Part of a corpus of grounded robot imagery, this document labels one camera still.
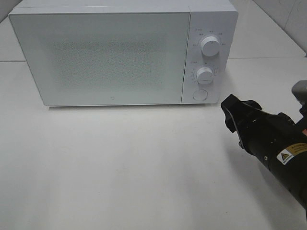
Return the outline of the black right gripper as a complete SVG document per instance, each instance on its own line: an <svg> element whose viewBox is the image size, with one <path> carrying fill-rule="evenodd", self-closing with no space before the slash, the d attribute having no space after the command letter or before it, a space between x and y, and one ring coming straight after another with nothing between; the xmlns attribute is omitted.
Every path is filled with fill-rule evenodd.
<svg viewBox="0 0 307 230"><path fill-rule="evenodd" d="M236 132L240 145L255 156L270 172L284 173L288 167L278 155L296 143L294 125L279 113L272 115L262 111L255 101L241 101L230 94L221 103L225 124Z"/></svg>

